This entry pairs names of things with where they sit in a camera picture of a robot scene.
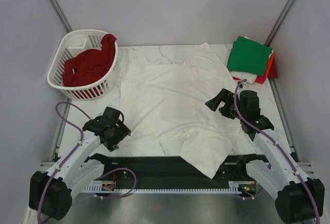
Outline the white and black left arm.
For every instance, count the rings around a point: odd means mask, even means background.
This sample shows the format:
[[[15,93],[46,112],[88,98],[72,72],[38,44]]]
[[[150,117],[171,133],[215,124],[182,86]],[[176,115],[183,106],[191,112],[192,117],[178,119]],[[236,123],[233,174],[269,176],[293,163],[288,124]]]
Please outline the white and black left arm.
[[[42,216],[63,219],[86,186],[94,180],[109,179],[113,174],[111,158],[94,151],[104,146],[112,152],[131,135],[124,114],[111,107],[89,118],[82,127],[67,123],[79,131],[79,138],[57,162],[30,179],[29,208],[37,212],[37,223],[45,222]]]

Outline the white Coca-Cola t-shirt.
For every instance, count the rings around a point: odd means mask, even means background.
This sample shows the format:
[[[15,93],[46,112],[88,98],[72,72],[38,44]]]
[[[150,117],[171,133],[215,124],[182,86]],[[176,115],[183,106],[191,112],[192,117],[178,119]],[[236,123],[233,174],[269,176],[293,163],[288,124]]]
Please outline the white Coca-Cola t-shirt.
[[[120,143],[131,154],[151,154],[159,146],[213,178],[239,132],[238,120],[211,111],[206,102],[235,82],[208,43],[195,46],[181,64],[129,65],[121,82],[120,109],[131,136]]]

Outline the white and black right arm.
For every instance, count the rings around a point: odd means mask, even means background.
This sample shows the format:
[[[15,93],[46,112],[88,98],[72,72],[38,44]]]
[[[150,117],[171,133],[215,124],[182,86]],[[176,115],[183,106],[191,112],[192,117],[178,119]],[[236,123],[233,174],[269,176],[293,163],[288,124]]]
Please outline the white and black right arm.
[[[261,114],[257,93],[240,93],[222,89],[205,105],[224,117],[238,119],[242,131],[263,152],[240,156],[236,173],[241,179],[252,178],[274,200],[276,211],[284,223],[320,222],[323,215],[325,188],[319,179],[311,178],[288,153],[277,138],[273,124]]]

